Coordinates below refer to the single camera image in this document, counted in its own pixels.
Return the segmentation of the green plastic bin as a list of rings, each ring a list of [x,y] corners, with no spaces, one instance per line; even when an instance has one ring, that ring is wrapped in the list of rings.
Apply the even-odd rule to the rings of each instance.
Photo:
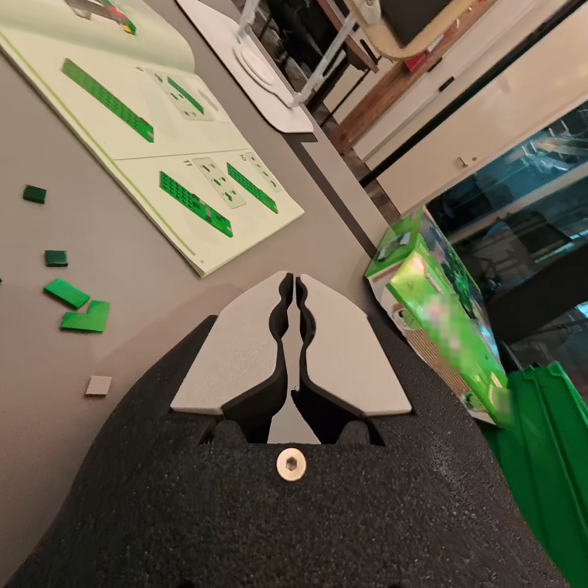
[[[571,587],[587,587],[587,406],[559,362],[509,383],[513,427],[477,424],[541,547]]]

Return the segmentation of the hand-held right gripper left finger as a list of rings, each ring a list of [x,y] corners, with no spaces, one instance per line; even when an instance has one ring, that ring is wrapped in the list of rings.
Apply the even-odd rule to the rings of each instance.
[[[229,415],[279,374],[293,274],[278,271],[217,316],[171,402],[174,412]]]

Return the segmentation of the small green tile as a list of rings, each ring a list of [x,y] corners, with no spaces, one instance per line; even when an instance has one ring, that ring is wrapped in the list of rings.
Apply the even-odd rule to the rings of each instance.
[[[43,292],[74,309],[81,308],[91,299],[87,293],[61,278],[56,278],[45,285]]]

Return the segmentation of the building instruction booklet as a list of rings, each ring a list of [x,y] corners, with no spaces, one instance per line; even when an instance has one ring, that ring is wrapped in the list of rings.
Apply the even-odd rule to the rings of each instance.
[[[1,49],[200,276],[303,215],[144,1],[1,1]]]

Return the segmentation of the green L-shaped brick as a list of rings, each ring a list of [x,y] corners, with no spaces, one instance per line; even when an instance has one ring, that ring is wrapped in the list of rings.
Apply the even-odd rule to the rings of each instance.
[[[101,334],[107,324],[110,306],[109,302],[92,300],[86,312],[66,312],[60,329]]]

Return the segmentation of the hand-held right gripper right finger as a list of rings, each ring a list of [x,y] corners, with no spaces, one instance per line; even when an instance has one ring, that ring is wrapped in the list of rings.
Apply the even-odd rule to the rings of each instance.
[[[296,279],[296,301],[302,338],[300,394],[363,418],[412,411],[364,311],[307,274]]]

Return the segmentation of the green brick set box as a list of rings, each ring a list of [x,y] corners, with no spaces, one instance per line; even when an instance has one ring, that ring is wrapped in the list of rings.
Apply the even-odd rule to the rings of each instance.
[[[425,207],[386,231],[365,277],[410,347],[470,415],[511,427],[508,378],[481,291]]]

